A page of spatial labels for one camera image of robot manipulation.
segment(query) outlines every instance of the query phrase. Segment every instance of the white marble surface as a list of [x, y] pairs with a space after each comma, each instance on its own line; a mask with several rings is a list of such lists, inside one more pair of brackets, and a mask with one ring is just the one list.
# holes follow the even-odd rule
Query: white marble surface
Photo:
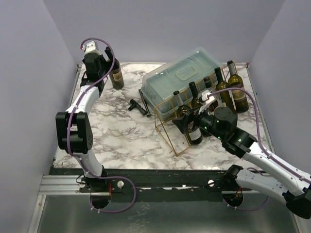
[[[189, 148], [176, 157], [171, 148], [155, 130], [154, 117], [143, 117], [138, 110], [128, 111], [129, 100], [141, 103], [138, 89], [142, 76], [161, 64], [122, 64], [124, 88], [115, 90], [108, 80], [104, 92], [95, 103], [89, 120], [92, 126], [93, 150], [105, 168], [138, 169], [228, 169], [232, 164], [244, 167], [252, 164], [226, 152], [216, 138], [204, 138], [199, 146]], [[237, 66], [243, 78], [245, 89], [252, 87], [243, 65]], [[82, 67], [81, 78], [85, 68]], [[79, 92], [76, 86], [74, 99]], [[253, 104], [249, 100], [248, 112], [239, 114], [238, 127], [257, 136]], [[261, 138], [267, 140], [260, 123]], [[57, 149], [55, 167], [79, 167], [78, 162], [64, 150]]]

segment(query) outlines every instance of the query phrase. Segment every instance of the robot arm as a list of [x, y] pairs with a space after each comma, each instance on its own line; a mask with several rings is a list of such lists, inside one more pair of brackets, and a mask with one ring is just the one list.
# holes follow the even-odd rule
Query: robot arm
[[74, 111], [71, 126], [76, 127], [76, 129], [73, 129], [74, 127], [69, 129], [70, 148], [77, 155], [75, 158], [83, 167], [85, 177], [94, 178], [89, 172], [100, 177], [103, 172], [103, 166], [98, 162], [92, 150], [93, 134], [88, 114], [103, 92], [104, 82], [98, 81], [111, 67], [111, 62], [107, 62], [104, 59], [94, 41], [87, 43], [83, 62], [86, 65], [86, 78], [82, 78], [80, 93], [71, 107], [65, 112], [57, 113], [56, 130], [59, 148], [69, 153], [67, 147], [67, 126], [69, 116]]
[[173, 120], [181, 133], [185, 133], [188, 123], [194, 121], [195, 125], [220, 139], [226, 151], [257, 165], [271, 175], [264, 177], [233, 165], [227, 171], [228, 177], [241, 187], [259, 191], [286, 203], [288, 209], [296, 215], [310, 218], [311, 175], [262, 148], [254, 136], [237, 127], [237, 115], [229, 108], [219, 107], [213, 116], [208, 115], [205, 110], [215, 100], [210, 95], [209, 91], [202, 93], [204, 106], [191, 109], [182, 118]]

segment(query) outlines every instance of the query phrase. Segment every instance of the black metal frame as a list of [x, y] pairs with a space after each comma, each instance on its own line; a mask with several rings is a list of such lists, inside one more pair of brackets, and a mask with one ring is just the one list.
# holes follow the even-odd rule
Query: black metal frame
[[[136, 201], [222, 201], [222, 191], [239, 189], [235, 180], [226, 174], [226, 170], [105, 169], [105, 171], [107, 176], [129, 178], [136, 187]], [[50, 175], [82, 174], [83, 170], [80, 168], [50, 169]], [[113, 188], [113, 202], [130, 202], [133, 198], [133, 188], [127, 181], [123, 181], [125, 184], [123, 188], [118, 188], [117, 179], [108, 180], [107, 183], [99, 179], [92, 180], [102, 185], [86, 185], [80, 188], [80, 192], [108, 192], [107, 183], [110, 183]]]

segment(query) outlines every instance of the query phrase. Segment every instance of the screw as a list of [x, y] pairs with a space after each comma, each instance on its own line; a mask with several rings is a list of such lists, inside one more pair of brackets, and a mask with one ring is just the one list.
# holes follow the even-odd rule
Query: screw
[[122, 188], [124, 186], [124, 182], [118, 181], [117, 186], [118, 186], [118, 188]]
[[208, 185], [209, 185], [209, 187], [213, 187], [215, 185], [214, 180], [209, 180]]

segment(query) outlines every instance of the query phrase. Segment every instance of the brown wine bottle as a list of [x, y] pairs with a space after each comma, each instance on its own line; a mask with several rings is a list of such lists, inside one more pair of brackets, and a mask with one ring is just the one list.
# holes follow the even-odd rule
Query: brown wine bottle
[[[190, 109], [190, 107], [188, 107], [184, 104], [183, 100], [181, 99], [179, 91], [174, 91], [173, 94], [174, 94], [176, 101], [177, 101], [177, 104], [179, 106], [177, 109], [177, 116], [183, 117], [184, 114]], [[200, 129], [199, 129], [199, 127], [195, 127], [194, 130], [192, 128], [193, 128], [193, 122], [191, 122], [188, 125], [188, 132], [185, 133], [186, 138], [188, 139], [188, 141], [192, 145], [200, 144], [203, 140]]]
[[[189, 87], [190, 87], [190, 91], [192, 93], [191, 107], [192, 108], [201, 107], [202, 103], [200, 102], [200, 100], [198, 98], [199, 93], [198, 93], [198, 90], [196, 88], [195, 82], [189, 83]], [[200, 129], [200, 131], [201, 131], [201, 134], [203, 137], [210, 137], [211, 136], [210, 133], [206, 132], [203, 129]]]
[[[228, 61], [227, 64], [230, 72], [230, 78], [228, 80], [228, 84], [230, 85], [230, 87], [238, 87], [244, 89], [243, 79], [241, 78], [241, 76], [237, 75], [233, 61]], [[245, 92], [236, 90], [232, 91], [232, 95], [237, 113], [246, 112], [249, 107]]]
[[[105, 53], [107, 54], [109, 60], [112, 61], [112, 53], [109, 47], [106, 47]], [[122, 89], [124, 87], [123, 75], [120, 67], [120, 62], [115, 58], [115, 64], [112, 71], [109, 73], [110, 80], [114, 89]]]
[[[209, 76], [203, 78], [203, 80], [204, 80], [205, 87], [210, 91], [210, 93], [213, 93], [215, 90], [212, 87], [212, 83], [210, 81]], [[219, 106], [219, 104], [218, 104], [218, 101], [220, 99], [219, 95], [216, 95], [214, 97], [216, 100], [208, 108], [211, 113], [214, 112], [215, 109]]]
[[[216, 85], [216, 88], [215, 88], [216, 91], [220, 91], [220, 90], [227, 89], [227, 88], [230, 87], [229, 84], [224, 81], [222, 72], [221, 72], [219, 67], [217, 67], [215, 69], [215, 74], [216, 74], [216, 77], [217, 77], [217, 80], [218, 80], [218, 84]], [[230, 108], [231, 111], [234, 114], [237, 113], [235, 111], [235, 105], [234, 105], [234, 101], [233, 101], [233, 98], [232, 98], [231, 91], [223, 91], [223, 92], [221, 92], [220, 93], [220, 98], [222, 100], [222, 103], [223, 103], [224, 107]]]

